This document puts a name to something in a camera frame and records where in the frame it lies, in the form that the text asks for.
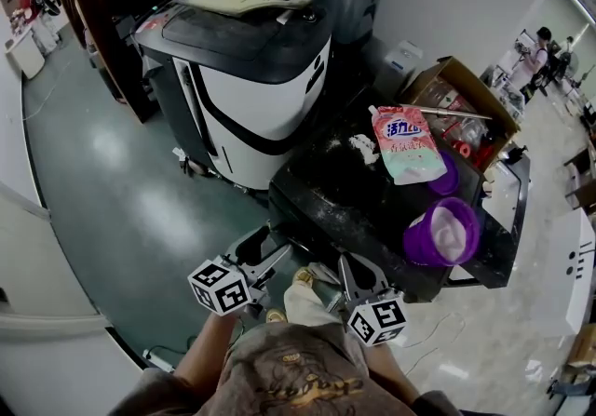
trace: tiled floor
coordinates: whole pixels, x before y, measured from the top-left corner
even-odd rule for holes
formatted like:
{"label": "tiled floor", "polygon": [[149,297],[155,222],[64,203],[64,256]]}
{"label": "tiled floor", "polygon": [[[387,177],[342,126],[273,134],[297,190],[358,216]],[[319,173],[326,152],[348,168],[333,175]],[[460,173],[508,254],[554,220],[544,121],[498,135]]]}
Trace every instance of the tiled floor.
{"label": "tiled floor", "polygon": [[545,390],[573,338],[541,337],[532,328],[530,309],[541,290],[549,224],[571,210],[564,199],[568,175],[562,163],[586,136],[565,114],[554,91],[548,98],[538,92],[516,138],[529,149],[532,186],[509,285],[445,289],[433,303],[409,305],[407,339],[394,344],[396,358],[416,385],[445,391],[459,408],[542,416],[560,402],[549,401]]}
{"label": "tiled floor", "polygon": [[[28,129],[66,256],[134,350],[157,343],[183,349],[206,317],[187,274],[261,225],[267,212],[221,181],[184,176],[163,117],[139,124],[111,98],[74,40],[26,85],[28,114],[57,79]],[[409,305],[409,329],[402,347],[394,345],[414,383],[445,391],[462,409],[537,416],[556,405],[544,392],[572,339],[542,338],[529,309],[549,223],[570,209],[561,164],[584,135],[551,99],[536,94],[516,140],[530,150],[532,188],[509,286],[445,289],[433,303]]]}
{"label": "tiled floor", "polygon": [[56,84],[27,120],[56,235],[88,296],[136,352],[158,343],[183,350],[208,315],[186,276],[267,211],[223,181],[185,176],[163,115],[139,123],[67,35],[24,87],[32,114]]}

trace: black table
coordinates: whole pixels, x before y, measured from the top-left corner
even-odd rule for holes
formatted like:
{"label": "black table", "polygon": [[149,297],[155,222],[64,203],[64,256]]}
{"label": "black table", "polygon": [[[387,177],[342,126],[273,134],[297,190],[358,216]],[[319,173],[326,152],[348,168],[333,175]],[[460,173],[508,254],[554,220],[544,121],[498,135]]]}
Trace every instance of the black table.
{"label": "black table", "polygon": [[[482,229],[478,252],[463,265],[475,278],[452,282],[451,268],[413,264],[403,257],[402,250],[404,229],[441,196],[424,183],[395,185],[382,158],[367,166],[360,152],[349,145],[348,139],[359,133],[375,141],[370,105],[395,103],[364,88],[276,174],[269,188],[272,223],[293,222],[316,239],[331,240],[365,256],[411,300],[429,302],[443,286],[504,287],[522,231],[529,160],[525,158],[517,166],[527,165],[527,172],[525,186],[520,179],[522,202],[518,203],[513,231],[509,233],[481,207],[482,174],[445,142],[438,142],[439,148],[452,156],[460,173],[454,196],[475,209]],[[334,255],[327,261],[326,256],[318,257],[336,268]]]}

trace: pink pouch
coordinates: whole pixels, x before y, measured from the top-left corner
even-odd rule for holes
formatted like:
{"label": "pink pouch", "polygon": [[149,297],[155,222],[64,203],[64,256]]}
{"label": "pink pouch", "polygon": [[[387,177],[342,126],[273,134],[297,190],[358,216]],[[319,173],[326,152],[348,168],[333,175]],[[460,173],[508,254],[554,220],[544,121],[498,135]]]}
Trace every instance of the pink pouch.
{"label": "pink pouch", "polygon": [[381,156],[396,184],[434,181],[447,172],[420,110],[379,107],[372,120]]}

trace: purple cup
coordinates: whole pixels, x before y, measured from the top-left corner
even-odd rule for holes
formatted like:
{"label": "purple cup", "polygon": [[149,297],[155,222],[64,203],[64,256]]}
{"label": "purple cup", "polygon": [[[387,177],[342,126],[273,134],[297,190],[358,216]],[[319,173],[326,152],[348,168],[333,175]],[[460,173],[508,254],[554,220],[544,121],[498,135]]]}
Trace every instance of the purple cup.
{"label": "purple cup", "polygon": [[[430,233],[432,215],[438,207],[449,209],[466,230],[466,246],[462,255],[455,261],[448,261],[440,254]],[[457,197],[440,199],[416,221],[403,233],[403,250],[406,257],[414,263],[433,267],[452,267],[469,261],[478,249],[481,232],[476,214],[470,206]]]}
{"label": "purple cup", "polygon": [[448,153],[439,153],[440,157],[443,158],[447,172],[439,176],[436,180],[427,182],[427,185],[438,195],[446,196],[457,191],[457,186],[459,186],[459,171],[457,170],[454,159]]}

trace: green floor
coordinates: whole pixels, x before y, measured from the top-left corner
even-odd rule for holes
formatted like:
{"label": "green floor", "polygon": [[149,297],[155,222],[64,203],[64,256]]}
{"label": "green floor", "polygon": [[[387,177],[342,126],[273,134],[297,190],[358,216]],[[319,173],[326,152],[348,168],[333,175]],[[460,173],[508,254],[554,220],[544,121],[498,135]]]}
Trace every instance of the green floor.
{"label": "green floor", "polygon": [[[88,296],[133,350],[184,349],[208,315],[187,275],[262,225],[267,211],[223,181],[183,175],[163,115],[140,124],[66,35],[24,86],[26,115],[55,86],[27,128],[56,235]],[[286,281],[296,267],[284,269]]]}

